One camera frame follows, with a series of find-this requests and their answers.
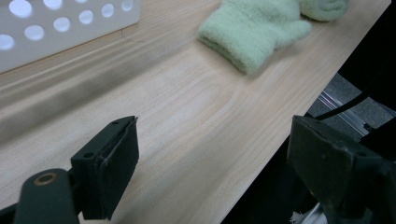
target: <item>wooden tabletop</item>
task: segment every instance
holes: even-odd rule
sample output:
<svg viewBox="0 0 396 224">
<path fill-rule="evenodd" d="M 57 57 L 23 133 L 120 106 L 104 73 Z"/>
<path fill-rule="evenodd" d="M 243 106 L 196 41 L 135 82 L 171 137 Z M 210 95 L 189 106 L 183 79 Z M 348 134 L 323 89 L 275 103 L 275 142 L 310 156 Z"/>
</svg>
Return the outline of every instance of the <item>wooden tabletop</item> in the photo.
<svg viewBox="0 0 396 224">
<path fill-rule="evenodd" d="M 220 223 L 389 4 L 351 0 L 245 76 L 196 38 L 219 0 L 143 0 L 139 23 L 0 74 L 0 208 L 135 115 L 140 160 L 110 222 Z"/>
</svg>

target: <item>mint green sock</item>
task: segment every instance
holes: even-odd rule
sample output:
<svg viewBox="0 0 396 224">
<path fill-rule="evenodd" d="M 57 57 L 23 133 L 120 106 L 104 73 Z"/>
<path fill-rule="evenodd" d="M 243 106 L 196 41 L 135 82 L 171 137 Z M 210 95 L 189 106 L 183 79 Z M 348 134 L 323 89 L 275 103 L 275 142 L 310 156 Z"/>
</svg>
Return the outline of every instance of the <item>mint green sock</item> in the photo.
<svg viewBox="0 0 396 224">
<path fill-rule="evenodd" d="M 258 71 L 275 49 L 301 39 L 311 24 L 297 0 L 223 0 L 198 31 L 198 39 L 244 74 Z"/>
<path fill-rule="evenodd" d="M 316 21 L 335 21 L 347 12 L 348 0 L 298 0 L 301 13 Z"/>
</svg>

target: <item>basket hole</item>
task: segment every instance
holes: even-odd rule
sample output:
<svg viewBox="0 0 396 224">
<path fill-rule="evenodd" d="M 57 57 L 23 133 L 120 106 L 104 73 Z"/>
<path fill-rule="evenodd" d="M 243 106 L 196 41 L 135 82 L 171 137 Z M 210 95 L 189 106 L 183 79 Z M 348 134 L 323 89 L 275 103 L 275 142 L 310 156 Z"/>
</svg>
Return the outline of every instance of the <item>basket hole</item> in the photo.
<svg viewBox="0 0 396 224">
<path fill-rule="evenodd" d="M 102 7 L 102 15 L 104 17 L 111 17 L 114 14 L 114 6 L 111 4 L 105 4 Z"/>
<path fill-rule="evenodd" d="M 0 35 L 0 49 L 7 50 L 14 47 L 14 38 L 10 35 Z"/>
<path fill-rule="evenodd" d="M 27 18 L 32 15 L 32 5 L 25 0 L 13 0 L 8 5 L 12 14 L 20 18 Z"/>
<path fill-rule="evenodd" d="M 90 24 L 93 21 L 93 13 L 90 10 L 85 10 L 79 13 L 79 21 L 82 24 Z"/>
<path fill-rule="evenodd" d="M 44 5 L 49 9 L 56 10 L 62 7 L 62 0 L 43 0 Z"/>
<path fill-rule="evenodd" d="M 121 6 L 122 10 L 129 11 L 134 7 L 134 0 L 123 0 Z"/>
<path fill-rule="evenodd" d="M 59 32 L 66 32 L 70 29 L 70 20 L 65 17 L 58 18 L 53 22 L 53 27 Z"/>
<path fill-rule="evenodd" d="M 25 36 L 30 40 L 40 40 L 44 37 L 44 29 L 38 25 L 32 25 L 25 29 Z"/>
</svg>

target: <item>light wood surface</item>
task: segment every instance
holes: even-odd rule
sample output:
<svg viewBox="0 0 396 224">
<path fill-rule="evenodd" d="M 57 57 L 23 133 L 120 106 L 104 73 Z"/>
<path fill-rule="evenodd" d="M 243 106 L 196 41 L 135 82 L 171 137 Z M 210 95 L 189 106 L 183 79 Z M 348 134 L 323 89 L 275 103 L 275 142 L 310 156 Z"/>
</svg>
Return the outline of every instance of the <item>light wood surface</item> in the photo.
<svg viewBox="0 0 396 224">
<path fill-rule="evenodd" d="M 142 2 L 138 24 L 0 74 L 0 208 L 135 115 L 140 160 L 110 222 L 220 223 L 390 4 L 351 0 L 244 76 L 196 39 L 219 1 Z"/>
</svg>

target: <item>white plastic basket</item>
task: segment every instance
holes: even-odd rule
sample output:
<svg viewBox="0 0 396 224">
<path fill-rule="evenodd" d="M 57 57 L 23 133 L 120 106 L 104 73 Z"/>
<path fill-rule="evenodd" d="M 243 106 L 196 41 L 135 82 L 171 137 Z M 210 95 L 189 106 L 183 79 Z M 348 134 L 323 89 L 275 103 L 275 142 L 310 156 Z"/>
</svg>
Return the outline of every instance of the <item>white plastic basket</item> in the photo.
<svg viewBox="0 0 396 224">
<path fill-rule="evenodd" d="M 140 20 L 140 0 L 0 0 L 0 73 Z"/>
</svg>

